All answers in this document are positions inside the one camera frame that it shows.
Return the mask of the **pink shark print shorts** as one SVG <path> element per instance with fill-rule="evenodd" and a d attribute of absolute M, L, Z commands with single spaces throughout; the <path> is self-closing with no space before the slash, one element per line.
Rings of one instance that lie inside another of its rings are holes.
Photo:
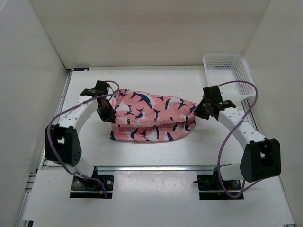
<path fill-rule="evenodd" d="M 111 105 L 116 116 L 111 140 L 170 142 L 187 136 L 196 125 L 197 104 L 175 96 L 120 89 Z"/>

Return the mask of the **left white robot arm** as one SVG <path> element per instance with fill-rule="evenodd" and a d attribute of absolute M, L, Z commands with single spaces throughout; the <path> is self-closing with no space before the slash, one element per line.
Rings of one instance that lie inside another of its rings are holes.
<path fill-rule="evenodd" d="M 115 123 L 116 112 L 109 99 L 118 91 L 111 88 L 111 80 L 98 80 L 93 88 L 84 89 L 75 106 L 57 114 L 45 129 L 45 158 L 62 167 L 71 175 L 83 178 L 88 189 L 99 184 L 96 168 L 82 157 L 78 134 L 86 121 L 96 112 L 103 122 Z"/>

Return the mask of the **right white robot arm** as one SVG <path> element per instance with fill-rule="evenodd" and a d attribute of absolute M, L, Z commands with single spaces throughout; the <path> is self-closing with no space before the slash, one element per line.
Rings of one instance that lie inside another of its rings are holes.
<path fill-rule="evenodd" d="M 205 87 L 202 101 L 194 111 L 201 119 L 215 118 L 234 136 L 243 148 L 239 163 L 221 165 L 217 161 L 213 185 L 225 188 L 231 180 L 245 180 L 249 183 L 279 176 L 281 174 L 280 143 L 268 139 L 256 131 L 240 114 L 235 104 L 223 100 L 218 86 Z"/>

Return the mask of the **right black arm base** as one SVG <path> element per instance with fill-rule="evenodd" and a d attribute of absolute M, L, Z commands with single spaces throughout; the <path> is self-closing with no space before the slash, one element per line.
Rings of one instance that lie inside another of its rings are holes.
<path fill-rule="evenodd" d="M 223 185 L 229 196 L 221 186 L 216 167 L 210 169 L 198 169 L 193 184 L 198 187 L 199 199 L 206 201 L 219 200 L 243 200 L 241 190 L 244 188 L 243 180 L 223 180 Z"/>

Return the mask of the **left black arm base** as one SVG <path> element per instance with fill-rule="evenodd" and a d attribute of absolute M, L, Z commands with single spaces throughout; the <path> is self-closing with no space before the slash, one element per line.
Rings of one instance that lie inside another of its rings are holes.
<path fill-rule="evenodd" d="M 95 170 L 93 177 L 98 178 L 104 187 L 97 181 L 74 176 L 71 183 L 70 198 L 111 199 L 113 196 L 114 176 L 101 175 Z"/>

